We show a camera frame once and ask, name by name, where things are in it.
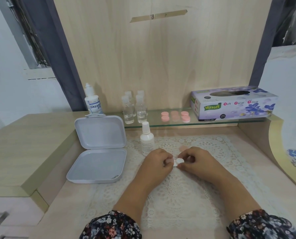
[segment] lace pattern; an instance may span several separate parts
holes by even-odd
[[[226,136],[155,138],[156,147],[174,155],[179,147],[196,146],[208,150],[229,172],[236,176],[254,199],[269,214],[289,218],[277,199],[256,175],[251,166]],[[94,217],[108,213],[127,185],[134,178],[145,158],[140,141],[127,141],[127,158],[122,178],[112,184],[93,184],[84,208],[79,208],[78,221],[85,225]],[[210,183],[174,168],[170,175],[146,200],[141,228],[145,229],[208,229],[222,227],[224,205],[219,192]]]

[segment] hand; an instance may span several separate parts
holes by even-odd
[[[191,147],[178,155],[185,160],[178,164],[178,169],[197,175],[214,185],[230,173],[207,151],[198,147]]]
[[[172,157],[172,154],[162,148],[151,151],[140,166],[134,182],[144,186],[150,193],[172,171],[174,165]]]

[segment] tissue box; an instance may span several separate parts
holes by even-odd
[[[268,117],[278,96],[254,86],[197,90],[190,105],[199,121]]]

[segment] glass shelf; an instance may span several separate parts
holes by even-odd
[[[178,111],[180,120],[173,121],[171,119],[171,112]],[[181,119],[180,112],[186,111],[189,112],[190,122],[184,123]],[[169,112],[170,121],[163,122],[161,120],[161,113]],[[109,115],[115,115],[122,118],[124,121],[124,116],[122,112],[107,113]],[[265,118],[245,118],[245,119],[236,119],[236,120],[215,120],[215,121],[198,121],[196,115],[194,114],[191,108],[180,108],[180,109],[163,109],[163,110],[150,110],[148,111],[147,121],[149,122],[150,127],[163,127],[163,126],[189,126],[189,125],[209,125],[209,124],[226,124],[226,123],[246,123],[246,122],[263,122]],[[135,121],[132,124],[126,124],[124,121],[125,128],[141,128],[142,124],[138,122],[137,116],[135,116]]]

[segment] white wall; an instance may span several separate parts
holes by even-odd
[[[57,80],[27,80],[23,62],[0,11],[0,128],[30,113],[71,111]]]
[[[296,45],[272,48],[259,87],[279,96],[273,113],[284,120],[283,145],[296,149]]]

